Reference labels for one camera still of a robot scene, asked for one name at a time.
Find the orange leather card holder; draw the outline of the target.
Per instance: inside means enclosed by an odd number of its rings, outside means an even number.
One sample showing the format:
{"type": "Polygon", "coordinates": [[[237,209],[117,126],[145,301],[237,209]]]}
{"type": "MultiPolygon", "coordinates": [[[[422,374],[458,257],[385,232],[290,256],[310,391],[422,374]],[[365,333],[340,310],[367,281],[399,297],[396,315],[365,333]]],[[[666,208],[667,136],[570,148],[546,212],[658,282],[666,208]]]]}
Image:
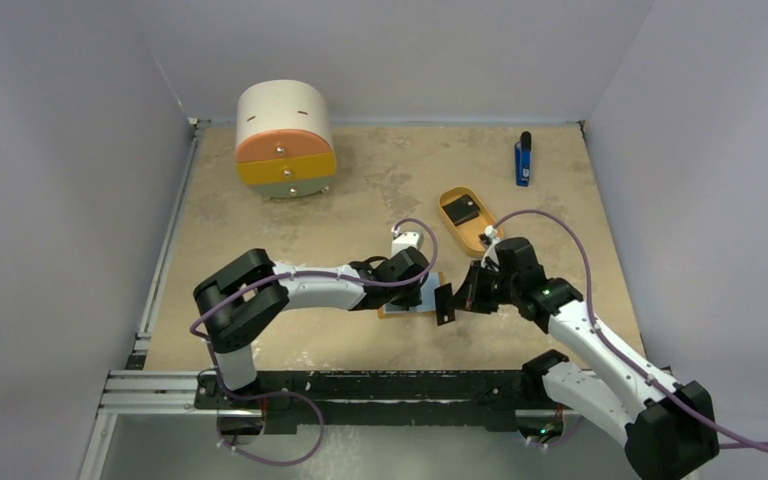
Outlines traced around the orange leather card holder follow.
{"type": "Polygon", "coordinates": [[[432,272],[420,288],[420,303],[416,306],[404,307],[388,303],[378,309],[379,318],[397,318],[408,316],[436,315],[436,303],[434,291],[445,284],[445,276],[442,272],[432,272]]]}

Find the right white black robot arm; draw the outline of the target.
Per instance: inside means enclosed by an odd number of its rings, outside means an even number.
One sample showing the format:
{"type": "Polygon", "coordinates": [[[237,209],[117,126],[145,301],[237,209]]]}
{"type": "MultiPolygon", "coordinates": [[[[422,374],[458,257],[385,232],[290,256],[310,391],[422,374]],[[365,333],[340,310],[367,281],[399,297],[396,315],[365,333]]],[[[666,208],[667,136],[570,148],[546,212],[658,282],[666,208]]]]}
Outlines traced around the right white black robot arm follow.
{"type": "Polygon", "coordinates": [[[524,364],[524,399],[577,411],[620,444],[642,479],[683,479],[720,452],[710,394],[649,364],[598,317],[563,278],[549,278],[523,237],[479,237],[485,252],[471,262],[450,305],[489,314],[514,306],[561,342],[590,370],[549,351],[524,364]]]}

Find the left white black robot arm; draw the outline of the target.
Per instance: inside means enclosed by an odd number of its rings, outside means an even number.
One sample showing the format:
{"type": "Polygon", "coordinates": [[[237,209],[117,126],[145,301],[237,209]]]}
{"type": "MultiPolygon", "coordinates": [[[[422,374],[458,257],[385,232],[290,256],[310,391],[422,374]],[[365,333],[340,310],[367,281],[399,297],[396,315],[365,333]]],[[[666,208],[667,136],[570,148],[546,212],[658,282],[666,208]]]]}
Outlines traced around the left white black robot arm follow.
{"type": "Polygon", "coordinates": [[[193,291],[199,324],[222,378],[220,397],[235,409],[255,402],[258,382],[251,344],[280,313],[308,308],[366,311],[393,301],[413,302],[430,268],[412,246],[389,258],[311,269],[274,262],[261,248],[245,252],[193,291]]]}

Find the tan oval tray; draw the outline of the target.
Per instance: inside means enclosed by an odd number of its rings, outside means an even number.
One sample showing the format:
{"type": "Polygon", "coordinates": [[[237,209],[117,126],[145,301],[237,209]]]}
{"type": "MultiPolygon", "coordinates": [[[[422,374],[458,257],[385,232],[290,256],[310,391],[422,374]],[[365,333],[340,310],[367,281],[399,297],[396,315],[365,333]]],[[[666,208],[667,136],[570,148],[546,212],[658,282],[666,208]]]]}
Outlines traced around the tan oval tray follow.
{"type": "Polygon", "coordinates": [[[468,257],[472,259],[480,259],[484,253],[484,247],[479,240],[479,236],[487,226],[494,225],[496,222],[495,216],[490,212],[480,197],[468,187],[454,187],[439,195],[437,210],[441,221],[449,233],[454,237],[460,249],[468,257]],[[479,205],[481,213],[478,218],[455,227],[444,214],[442,206],[464,194],[473,197],[479,205]]]}

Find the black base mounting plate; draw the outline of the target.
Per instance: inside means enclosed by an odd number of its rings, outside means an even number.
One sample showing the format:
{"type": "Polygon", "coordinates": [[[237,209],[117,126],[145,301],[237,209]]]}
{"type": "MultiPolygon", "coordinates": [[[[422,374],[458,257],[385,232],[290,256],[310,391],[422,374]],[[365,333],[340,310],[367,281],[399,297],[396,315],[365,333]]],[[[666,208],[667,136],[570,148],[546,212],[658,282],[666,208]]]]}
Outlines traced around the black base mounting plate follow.
{"type": "Polygon", "coordinates": [[[214,374],[197,378],[198,410],[247,410],[269,434],[301,425],[481,427],[514,432],[529,415],[556,408],[542,376],[567,360],[548,350],[519,370],[261,371],[241,392],[227,394],[214,374]]]}

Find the round mini drawer cabinet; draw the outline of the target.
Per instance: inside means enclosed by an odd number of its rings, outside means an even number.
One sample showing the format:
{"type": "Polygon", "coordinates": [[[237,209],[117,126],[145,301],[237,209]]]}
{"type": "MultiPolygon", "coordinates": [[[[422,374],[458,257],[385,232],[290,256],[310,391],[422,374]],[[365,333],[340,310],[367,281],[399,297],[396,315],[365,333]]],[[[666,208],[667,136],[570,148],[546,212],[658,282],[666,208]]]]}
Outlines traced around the round mini drawer cabinet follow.
{"type": "Polygon", "coordinates": [[[322,94],[298,80],[254,84],[237,104],[234,161],[242,182],[267,198],[326,192],[337,160],[322,94]]]}

